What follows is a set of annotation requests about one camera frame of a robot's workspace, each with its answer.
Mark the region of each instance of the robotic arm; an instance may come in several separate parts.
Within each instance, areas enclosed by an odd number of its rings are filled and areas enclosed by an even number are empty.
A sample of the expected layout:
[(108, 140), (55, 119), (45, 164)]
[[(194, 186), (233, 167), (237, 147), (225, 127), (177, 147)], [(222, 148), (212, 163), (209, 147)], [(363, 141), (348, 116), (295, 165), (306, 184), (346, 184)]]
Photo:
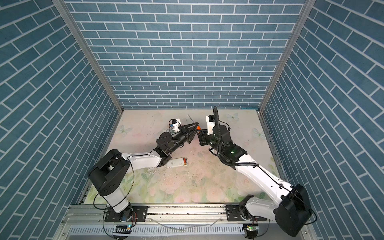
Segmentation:
[(206, 117), (207, 129), (200, 129), (198, 123), (181, 125), (179, 119), (172, 119), (174, 136), (164, 132), (156, 140), (157, 147), (151, 152), (139, 154), (120, 153), (110, 150), (89, 171), (88, 176), (121, 221), (132, 217), (132, 206), (119, 188), (125, 173), (145, 167), (162, 167), (172, 158), (177, 148), (190, 143), (197, 134), (201, 146), (209, 145), (209, 150), (220, 161), (234, 170), (249, 177), (272, 199), (266, 201), (248, 195), (239, 203), (239, 211), (244, 219), (261, 216), (275, 219), (277, 224), (290, 236), (296, 236), (312, 215), (312, 209), (306, 189), (300, 184), (295, 187), (274, 176), (260, 166), (243, 148), (233, 143), (230, 128), (220, 125), (217, 108), (214, 114)]

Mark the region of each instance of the blue brick wall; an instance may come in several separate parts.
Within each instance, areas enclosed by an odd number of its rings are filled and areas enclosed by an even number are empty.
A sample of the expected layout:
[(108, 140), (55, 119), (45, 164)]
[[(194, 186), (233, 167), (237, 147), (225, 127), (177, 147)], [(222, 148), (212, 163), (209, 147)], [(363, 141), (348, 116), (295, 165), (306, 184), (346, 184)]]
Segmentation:
[(265, 108), (319, 239), (384, 239), (384, 2), (317, 0)]
[(257, 108), (304, 1), (66, 3), (125, 108)]
[(116, 118), (51, 0), (0, 0), (0, 239), (54, 235)]

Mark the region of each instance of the black mounting plate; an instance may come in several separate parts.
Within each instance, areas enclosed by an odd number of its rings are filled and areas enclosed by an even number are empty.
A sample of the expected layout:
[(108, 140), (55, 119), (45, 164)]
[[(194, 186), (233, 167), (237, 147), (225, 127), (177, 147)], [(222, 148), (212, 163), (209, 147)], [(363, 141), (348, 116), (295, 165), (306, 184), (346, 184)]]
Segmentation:
[[(246, 221), (241, 217), (239, 211), (239, 205), (225, 205), (225, 211), (227, 212), (227, 221), (228, 222), (238, 222), (238, 221)], [(264, 217), (256, 216), (257, 221), (267, 221)]]
[[(136, 213), (136, 222), (145, 222), (145, 218), (147, 217), (147, 206), (132, 206), (133, 212)], [(119, 214), (116, 213), (113, 208), (108, 207), (105, 211), (106, 216), (104, 222), (120, 222)]]

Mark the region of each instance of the floral table surface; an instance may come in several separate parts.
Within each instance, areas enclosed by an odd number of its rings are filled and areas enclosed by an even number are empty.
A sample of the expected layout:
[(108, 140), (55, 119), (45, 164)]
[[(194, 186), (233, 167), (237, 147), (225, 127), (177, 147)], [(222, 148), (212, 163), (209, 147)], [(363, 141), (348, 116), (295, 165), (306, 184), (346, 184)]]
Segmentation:
[[(199, 122), (207, 128), (205, 116), (212, 110), (126, 110), (114, 133), (108, 151), (117, 148), (120, 152), (139, 153), (156, 147), (156, 139), (168, 131), (168, 121), (180, 118), (181, 124)], [(244, 148), (258, 163), (278, 176), (268, 143), (255, 110), (219, 109), (220, 120), (227, 122), (234, 143)], [(186, 157), (187, 166), (145, 168), (135, 171), (133, 188), (128, 195), (134, 203), (175, 202), (239, 202), (253, 194), (262, 199), (269, 197), (260, 187), (243, 174), (222, 164), (212, 155), (209, 146), (200, 146), (197, 136), (191, 144), (177, 149), (173, 158)], [(127, 173), (120, 185), (127, 193), (133, 180)], [(91, 186), (84, 204), (92, 204), (97, 190)], [(106, 203), (97, 196), (97, 204)]]

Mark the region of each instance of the workstation enclosure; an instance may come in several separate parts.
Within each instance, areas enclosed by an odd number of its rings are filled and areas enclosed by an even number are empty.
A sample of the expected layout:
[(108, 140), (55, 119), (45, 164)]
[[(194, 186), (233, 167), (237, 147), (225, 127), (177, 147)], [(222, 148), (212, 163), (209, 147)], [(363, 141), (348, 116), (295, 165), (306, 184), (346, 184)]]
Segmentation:
[(382, 239), (383, 56), (381, 0), (0, 0), (0, 239), (64, 237), (123, 112), (213, 106), (257, 111), (304, 238)]

